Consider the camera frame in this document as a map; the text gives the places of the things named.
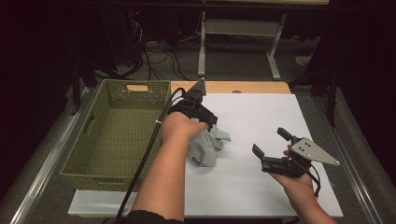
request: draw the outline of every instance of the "white paper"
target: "white paper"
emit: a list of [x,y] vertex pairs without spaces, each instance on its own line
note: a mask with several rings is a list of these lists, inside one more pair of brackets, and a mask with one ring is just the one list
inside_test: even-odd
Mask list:
[[[209,93],[203,105],[219,118],[218,128],[230,133],[231,142],[224,141],[214,167],[198,168],[187,161],[186,217],[295,217],[283,188],[262,172],[261,162],[252,152],[256,144],[267,157],[283,157],[289,142],[276,133],[278,127],[311,138],[295,96]],[[323,165],[313,164],[321,180],[318,202],[330,216],[341,217],[341,208]],[[122,192],[93,195],[91,191],[78,190],[69,214],[115,215],[123,195]],[[134,200],[131,198],[128,208]]]

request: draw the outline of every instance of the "wire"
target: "wire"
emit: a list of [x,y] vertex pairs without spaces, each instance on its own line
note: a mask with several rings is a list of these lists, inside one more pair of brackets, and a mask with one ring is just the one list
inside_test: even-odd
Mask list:
[[118,223],[121,223],[122,211],[123,211],[123,209],[125,208],[125,204],[128,202],[128,199],[129,199],[129,197],[131,196],[131,193],[132,193],[132,189],[134,188],[134,185],[136,184],[137,179],[138,179],[138,177],[140,176],[140,173],[142,172],[143,167],[144,167],[145,164],[146,164],[146,161],[147,161],[147,159],[148,159],[148,157],[149,157],[149,153],[151,152],[152,146],[154,145],[154,141],[155,141],[155,139],[157,138],[157,134],[158,134],[158,132],[159,132],[159,130],[160,130],[160,128],[161,128],[161,125],[162,125],[162,123],[163,123],[163,118],[165,117],[165,115],[166,115],[166,113],[167,113],[167,111],[168,111],[168,109],[169,109],[169,106],[170,106],[170,105],[172,104],[172,102],[173,102],[172,99],[174,98],[174,96],[176,95],[176,93],[178,93],[179,91],[182,92],[182,93],[181,93],[182,95],[186,94],[186,91],[185,91],[183,88],[177,88],[177,89],[171,94],[171,96],[166,100],[165,106],[163,107],[163,110],[162,110],[160,116],[159,116],[158,119],[157,119],[159,122],[156,122],[154,131],[153,131],[153,133],[152,133],[152,135],[151,135],[151,138],[150,138],[150,140],[149,140],[149,142],[148,142],[148,147],[147,147],[147,149],[146,149],[146,152],[145,152],[145,154],[143,155],[143,158],[142,158],[142,160],[140,161],[139,166],[138,166],[137,169],[136,169],[136,172],[134,173],[134,177],[132,178],[132,182],[131,182],[131,184],[130,184],[128,190],[126,191],[125,197],[124,197],[124,199],[123,199],[123,201],[122,201],[122,203],[121,203],[119,212],[117,213],[117,217],[116,217],[116,220],[114,221],[114,223],[117,223],[117,224],[118,224]]
[[153,55],[164,54],[164,57],[163,57],[160,61],[158,61],[158,62],[156,62],[156,63],[150,62],[150,64],[163,63],[163,62],[166,61],[166,59],[170,58],[170,59],[172,60],[172,70],[173,70],[174,75],[175,75],[176,77],[180,78],[180,79],[191,81],[191,79],[187,78],[187,77],[181,72],[180,61],[178,60],[176,54],[175,54],[172,50],[170,50],[170,49],[167,49],[167,50],[165,50],[165,49],[160,49],[159,47],[157,47],[157,48],[155,48],[155,49],[156,49],[156,51],[147,51],[147,52],[151,52],[150,55],[147,55],[147,56],[146,56],[148,62],[149,62],[149,57],[151,57],[151,56],[153,56]]
[[176,100],[178,100],[178,99],[180,99],[180,98],[182,98],[182,96],[178,96],[177,98],[175,98],[175,100],[172,101],[172,104],[173,104]]
[[311,167],[314,168],[314,171],[315,171],[315,173],[317,173],[317,176],[318,176],[319,185],[318,185],[317,191],[315,192],[315,196],[318,197],[319,196],[319,191],[320,191],[320,175],[319,175],[319,173],[317,171],[317,168],[315,168],[315,166],[311,165]]
[[304,171],[309,175],[309,177],[311,177],[311,179],[317,184],[317,189],[315,190],[315,197],[318,197],[318,196],[319,196],[319,191],[320,191],[320,176],[319,176],[319,174],[318,174],[317,169],[315,169],[315,167],[314,167],[313,165],[311,165],[311,167],[314,167],[315,172],[317,172],[318,179],[317,179],[314,175],[312,175],[311,172],[309,172],[307,169],[305,169],[305,168],[304,168],[300,163],[298,163],[297,161],[292,160],[292,162],[294,162],[294,164],[296,164],[298,167],[300,167],[302,170],[304,170]]
[[127,76],[129,76],[129,75],[131,75],[131,74],[137,72],[137,71],[142,67],[142,65],[143,65],[142,59],[139,58],[139,59],[137,60],[136,65],[134,66],[134,68],[132,68],[132,69],[129,70],[128,72],[122,74],[121,76],[122,76],[122,77],[127,77]]
[[118,74],[117,72],[108,69],[106,67],[103,67],[102,65],[100,65],[99,63],[96,63],[94,61],[91,61],[89,59],[86,58],[82,58],[83,62],[86,63],[89,67],[95,69],[95,70],[100,70],[102,72],[104,72],[105,74],[109,75],[112,78],[115,79],[121,79],[121,80],[128,80],[129,78],[123,77],[120,74]]
[[151,62],[149,61],[149,56],[148,56],[148,53],[146,52],[146,50],[144,49],[143,50],[144,52],[145,52],[145,55],[146,55],[146,58],[147,58],[147,65],[148,65],[148,80],[150,80],[151,79]]
[[153,40],[153,41],[146,42],[145,46],[150,45],[150,44],[155,44],[155,43],[158,43],[157,47],[154,47],[151,50],[158,49],[162,43],[162,40],[160,39],[160,40]]
[[[140,26],[139,23],[137,23],[136,21],[131,21],[131,23],[134,25],[134,34],[131,36],[131,40],[132,40],[132,43],[133,43],[133,47],[135,49],[136,46],[139,45],[140,41],[142,41],[143,31],[142,31],[142,27]],[[137,33],[137,28],[139,28],[139,31],[140,31],[139,34],[140,35],[139,35],[139,40],[135,44],[134,43],[134,36]]]
[[105,218],[105,220],[102,221],[102,224],[107,223],[107,221],[108,221],[109,219],[110,219],[109,217]]
[[143,63],[144,63],[145,65],[147,65],[147,66],[150,68],[151,71],[154,72],[154,75],[157,77],[158,80],[160,80],[160,77],[161,77],[162,79],[166,80],[166,78],[163,77],[163,75],[161,75],[161,73],[159,73],[157,70],[155,70],[154,68],[152,68],[152,67],[149,65],[148,62],[143,61]]
[[300,223],[300,219],[296,218],[296,219],[293,219],[292,221],[289,221],[289,222],[287,222],[285,224],[298,224],[298,223]]
[[178,42],[188,41],[188,40],[191,40],[191,39],[194,39],[194,38],[200,36],[200,35],[195,35],[195,34],[196,34],[197,31],[198,31],[201,18],[202,18],[202,12],[199,14],[198,22],[197,22],[197,25],[195,26],[195,30],[194,30],[194,32],[192,33],[192,35],[191,35],[190,37],[187,37],[186,39],[179,40]]
[[225,46],[227,46],[228,44],[230,44],[230,41],[231,41],[231,37],[228,36],[228,35],[227,35],[225,38],[223,38],[223,40],[220,40],[220,39],[216,40],[215,37],[219,37],[218,35],[208,35],[208,37],[210,37],[210,38],[213,39],[214,41],[223,42],[222,45],[221,45],[221,46],[218,46],[218,47],[211,47],[211,46],[208,45],[207,42],[206,42],[206,43],[205,43],[205,46],[206,46],[207,48],[209,48],[209,49],[222,49],[222,48],[224,48]]

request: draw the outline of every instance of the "wicker basket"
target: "wicker basket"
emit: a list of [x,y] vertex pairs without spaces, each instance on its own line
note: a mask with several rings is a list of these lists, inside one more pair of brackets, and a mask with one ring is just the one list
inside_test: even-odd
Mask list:
[[[62,179],[76,189],[126,191],[169,97],[169,81],[104,80],[60,172]],[[160,147],[160,138],[137,189]]]

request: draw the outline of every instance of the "black cable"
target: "black cable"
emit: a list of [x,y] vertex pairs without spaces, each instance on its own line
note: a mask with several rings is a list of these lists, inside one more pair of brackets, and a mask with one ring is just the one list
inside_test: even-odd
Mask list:
[[[170,49],[169,49],[168,51],[171,52],[171,53],[174,55],[175,61],[177,62],[177,71],[178,71],[178,72],[180,73],[180,75],[182,76],[182,79],[191,81],[190,79],[186,78],[186,77],[184,76],[184,74],[180,71],[180,62],[178,61],[176,54],[175,54],[172,50],[170,50]],[[174,67],[174,62],[173,62],[173,61],[172,61],[172,67],[174,68],[174,73],[175,73],[175,75],[178,77],[178,75],[177,75],[176,72],[175,72],[175,67]]]
[[139,58],[131,70],[129,70],[128,72],[126,72],[124,74],[120,74],[120,76],[127,77],[127,76],[131,75],[131,74],[137,72],[142,67],[142,65],[143,65],[142,59]]
[[195,38],[191,38],[189,40],[183,40],[183,41],[179,42],[179,44],[187,46],[187,47],[201,45],[201,39],[197,40],[196,39],[197,37],[200,37],[200,35],[196,36]]
[[320,175],[319,175],[319,173],[317,171],[317,168],[315,168],[315,166],[311,165],[311,167],[314,168],[314,171],[315,171],[315,173],[317,173],[317,176],[318,176],[319,185],[318,185],[317,191],[315,192],[315,196],[318,197],[319,196],[319,191],[320,191]]
[[205,43],[205,46],[206,46],[207,48],[209,48],[209,49],[222,49],[222,48],[224,48],[225,46],[227,46],[228,44],[230,44],[230,40],[231,40],[231,37],[228,36],[228,35],[227,35],[225,38],[223,38],[223,39],[216,39],[216,37],[218,37],[217,35],[208,35],[207,37],[208,37],[208,38],[211,38],[212,40],[214,40],[214,41],[216,41],[216,42],[223,42],[222,45],[219,46],[219,47],[211,47],[211,46],[206,42],[206,43]]
[[[158,50],[160,50],[160,52],[155,51],[155,52],[153,52],[152,54],[150,54],[149,56],[154,55],[154,54],[163,53],[163,54],[165,55],[165,57],[164,57],[161,61],[159,61],[159,62],[157,62],[157,63],[162,63],[162,62],[164,62],[164,61],[168,58],[168,56],[169,56],[169,57],[172,59],[172,70],[173,70],[173,72],[174,72],[174,75],[175,75],[176,77],[180,78],[180,79],[184,79],[184,80],[191,81],[190,79],[188,79],[187,77],[185,77],[184,74],[180,71],[180,62],[178,61],[176,54],[175,54],[172,50],[169,49],[168,51],[169,51],[171,54],[173,54],[173,55],[167,53],[166,50],[164,50],[164,49],[158,49]],[[175,61],[177,62],[177,71],[180,73],[180,75],[179,75],[179,74],[177,73],[177,71],[175,70]]]
[[146,52],[146,50],[144,49],[143,50],[143,52],[145,53],[145,55],[146,55],[146,58],[147,58],[147,64],[148,64],[148,80],[150,80],[151,79],[151,62],[149,61],[149,56],[148,56],[148,53]]
[[320,177],[319,177],[319,175],[318,175],[319,180],[317,180],[317,178],[314,175],[312,175],[311,172],[309,172],[307,169],[305,169],[300,163],[298,163],[297,161],[292,161],[292,162],[294,162],[294,164],[296,164],[298,167],[300,167],[302,170],[304,170],[309,175],[309,177],[311,177],[311,179],[314,180],[314,182],[317,184],[317,189],[315,190],[315,197],[318,197],[319,191],[320,191],[320,181],[319,181]]
[[[149,63],[147,63],[147,62],[145,62],[145,61],[143,61],[143,63],[144,63],[145,65],[149,66]],[[157,77],[158,80],[160,80],[159,76],[160,76],[162,79],[166,80],[166,78],[163,77],[163,75],[161,75],[161,73],[159,73],[157,70],[155,70],[155,69],[152,68],[152,67],[150,67],[150,69],[151,69],[151,71],[154,72],[154,75]]]
[[169,109],[169,106],[170,106],[170,105],[172,104],[172,102],[173,102],[172,99],[174,98],[174,96],[176,95],[176,93],[177,93],[178,91],[181,91],[181,92],[182,92],[182,95],[184,95],[184,94],[186,93],[186,91],[185,91],[183,88],[177,88],[177,89],[171,94],[171,96],[168,98],[168,100],[166,101],[165,106],[163,107],[163,111],[161,112],[161,115],[160,115],[160,116],[158,117],[158,119],[156,120],[156,125],[155,125],[154,131],[153,131],[153,133],[152,133],[152,135],[151,135],[151,138],[150,138],[150,140],[149,140],[149,142],[148,142],[148,147],[147,147],[147,149],[146,149],[146,152],[145,152],[145,154],[143,155],[143,158],[142,158],[142,160],[140,161],[139,166],[138,166],[137,169],[136,169],[136,172],[134,173],[134,177],[133,177],[133,179],[132,179],[132,182],[131,182],[131,184],[130,184],[128,190],[126,191],[125,197],[124,197],[124,199],[123,199],[123,201],[122,201],[122,203],[121,203],[121,205],[120,205],[119,212],[117,213],[116,220],[114,221],[114,223],[116,223],[116,224],[121,223],[122,211],[123,211],[123,209],[125,208],[125,204],[128,202],[128,199],[129,199],[129,197],[131,196],[131,193],[132,193],[132,189],[134,188],[134,185],[136,184],[137,179],[138,179],[138,177],[140,176],[140,173],[142,172],[143,167],[144,167],[145,164],[146,164],[146,161],[147,161],[147,159],[148,159],[148,157],[149,157],[149,153],[151,152],[152,146],[154,145],[154,141],[155,141],[155,139],[156,139],[156,137],[157,137],[157,134],[158,134],[158,132],[159,132],[159,130],[160,130],[160,128],[161,128],[161,125],[163,124],[163,118],[165,117],[165,115],[166,115],[166,113],[167,113],[167,111],[168,111],[168,109]]
[[94,61],[91,61],[89,59],[83,58],[82,59],[88,66],[90,66],[92,69],[97,69],[100,70],[104,73],[106,73],[107,75],[116,78],[116,79],[121,79],[121,80],[128,80],[128,78],[121,76],[120,74],[114,72],[111,69],[108,69],[106,67],[103,67],[102,65],[100,65],[99,63],[96,63]]
[[201,24],[202,14],[203,14],[203,12],[200,12],[200,13],[199,13],[198,22],[197,22],[197,25],[195,26],[194,32],[192,32],[192,35],[190,35],[190,36],[187,37],[186,39],[178,40],[178,41],[177,41],[178,43],[182,43],[182,42],[184,42],[184,41],[188,41],[188,40],[194,39],[194,38],[196,38],[196,37],[198,37],[198,36],[201,36],[201,35],[197,35],[196,33],[197,33],[197,31],[198,31],[199,25]]
[[107,223],[107,221],[108,221],[109,219],[110,219],[109,217],[105,218],[105,220],[102,221],[102,224]]
[[298,223],[300,223],[300,219],[299,219],[299,218],[296,218],[296,219],[294,219],[294,220],[292,220],[292,221],[289,221],[289,222],[287,222],[287,223],[285,223],[285,224],[298,224]]
[[160,45],[161,45],[161,43],[162,43],[163,41],[162,41],[161,39],[158,40],[158,41],[156,41],[156,40],[149,41],[149,42],[146,42],[146,43],[145,43],[145,46],[146,46],[146,45],[153,44],[153,43],[155,43],[155,42],[158,42],[157,47],[154,47],[154,48],[152,48],[152,49],[149,49],[148,51],[151,51],[151,50],[154,50],[154,49],[159,49],[159,48],[160,48]]

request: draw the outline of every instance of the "crumpled cloth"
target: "crumpled cloth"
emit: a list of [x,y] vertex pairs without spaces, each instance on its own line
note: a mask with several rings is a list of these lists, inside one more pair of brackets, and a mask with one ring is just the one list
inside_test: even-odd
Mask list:
[[187,157],[195,166],[215,166],[216,152],[223,148],[222,140],[230,142],[230,134],[213,125],[210,132],[204,130],[190,141]]

